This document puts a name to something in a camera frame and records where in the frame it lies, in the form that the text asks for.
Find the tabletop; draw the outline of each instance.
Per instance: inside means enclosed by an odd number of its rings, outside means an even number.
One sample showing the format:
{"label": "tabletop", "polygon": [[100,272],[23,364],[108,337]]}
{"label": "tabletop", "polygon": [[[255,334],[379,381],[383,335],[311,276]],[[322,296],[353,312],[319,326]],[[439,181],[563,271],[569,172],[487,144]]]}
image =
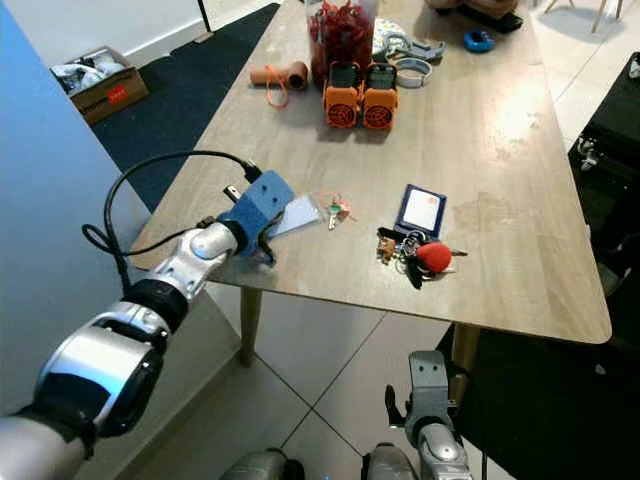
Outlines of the tabletop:
{"label": "tabletop", "polygon": [[[249,85],[252,66],[309,59],[304,6],[285,1],[204,131],[197,148],[273,169],[297,195],[339,192],[357,221],[275,238],[274,268],[234,258],[213,281],[461,322],[602,343],[607,307],[567,155],[526,12],[487,54],[464,49],[477,24],[438,17],[422,0],[380,2],[379,16],[448,49],[422,89],[399,90],[393,129],[332,129],[321,92],[291,93],[276,110]],[[447,196],[440,238],[465,249],[456,273],[415,290],[376,259],[378,227],[392,227],[405,186]],[[221,159],[189,159],[134,249],[231,207],[221,193],[245,182]],[[135,257],[152,268],[170,246]]]}

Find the cardboard box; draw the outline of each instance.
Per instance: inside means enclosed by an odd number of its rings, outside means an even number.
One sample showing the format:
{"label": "cardboard box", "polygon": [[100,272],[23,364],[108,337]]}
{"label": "cardboard box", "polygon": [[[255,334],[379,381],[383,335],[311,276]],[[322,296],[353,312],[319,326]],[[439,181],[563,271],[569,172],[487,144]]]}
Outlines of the cardboard box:
{"label": "cardboard box", "polygon": [[69,97],[89,124],[99,122],[112,113],[149,95],[149,91],[136,68],[124,56],[109,47],[101,47],[96,51],[105,49],[111,53],[116,62],[124,65],[125,68]]}

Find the tile floor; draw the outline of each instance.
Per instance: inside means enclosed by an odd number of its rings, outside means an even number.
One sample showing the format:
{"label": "tile floor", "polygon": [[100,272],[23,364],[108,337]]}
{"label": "tile floor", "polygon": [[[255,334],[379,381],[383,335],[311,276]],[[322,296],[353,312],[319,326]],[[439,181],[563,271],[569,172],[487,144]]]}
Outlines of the tile floor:
{"label": "tile floor", "polygon": [[[571,146],[630,54],[640,50],[640,0],[615,0],[596,35],[591,25],[599,0],[568,1],[531,18],[547,67],[549,89],[567,148]],[[221,287],[238,328],[238,293]],[[265,294],[258,360],[232,369],[204,404],[136,478],[215,479],[250,450],[281,446],[303,461],[310,480],[357,479],[360,456],[392,441],[415,461],[402,432],[386,425],[383,391],[408,395],[407,355],[437,345],[448,324],[301,298]],[[467,442],[479,477],[480,454]],[[489,478],[512,478],[494,462]]]}

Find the white card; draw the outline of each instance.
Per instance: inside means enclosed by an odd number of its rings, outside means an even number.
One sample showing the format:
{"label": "white card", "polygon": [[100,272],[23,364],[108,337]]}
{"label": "white card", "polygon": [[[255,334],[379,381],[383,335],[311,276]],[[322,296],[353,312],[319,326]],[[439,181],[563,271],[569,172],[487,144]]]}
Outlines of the white card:
{"label": "white card", "polygon": [[421,190],[411,190],[403,222],[411,223],[426,230],[435,230],[440,197]]}

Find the small key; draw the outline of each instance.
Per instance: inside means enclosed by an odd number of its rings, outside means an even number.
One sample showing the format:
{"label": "small key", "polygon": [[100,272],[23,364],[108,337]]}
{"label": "small key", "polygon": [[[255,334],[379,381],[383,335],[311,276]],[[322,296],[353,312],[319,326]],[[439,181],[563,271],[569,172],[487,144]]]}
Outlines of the small key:
{"label": "small key", "polygon": [[449,250],[451,250],[451,255],[453,255],[454,257],[466,257],[467,255],[469,255],[469,252],[467,252],[466,250],[461,250],[459,248],[450,248]]}
{"label": "small key", "polygon": [[329,213],[329,230],[333,230],[336,228],[336,221],[338,220],[338,215],[342,211],[342,207],[340,205],[336,205],[335,203],[329,205],[327,208],[327,212]]}

